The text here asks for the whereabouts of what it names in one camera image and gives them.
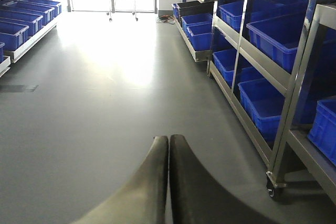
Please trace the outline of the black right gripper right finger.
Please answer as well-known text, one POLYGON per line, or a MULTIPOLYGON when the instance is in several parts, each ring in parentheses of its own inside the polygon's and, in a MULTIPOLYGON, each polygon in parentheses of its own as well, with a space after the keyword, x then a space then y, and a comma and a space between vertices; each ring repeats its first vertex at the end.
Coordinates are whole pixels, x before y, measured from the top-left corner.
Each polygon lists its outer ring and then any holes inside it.
POLYGON ((226 190, 202 165, 183 135, 170 137, 174 223, 272 223, 226 190))

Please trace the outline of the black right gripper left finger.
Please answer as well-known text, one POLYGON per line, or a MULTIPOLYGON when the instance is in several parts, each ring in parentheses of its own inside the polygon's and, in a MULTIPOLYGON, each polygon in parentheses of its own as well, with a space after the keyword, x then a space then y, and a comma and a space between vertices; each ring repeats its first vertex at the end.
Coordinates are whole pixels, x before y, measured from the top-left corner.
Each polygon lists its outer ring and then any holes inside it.
POLYGON ((156 136, 132 177, 74 223, 165 223, 168 167, 168 138, 156 136))

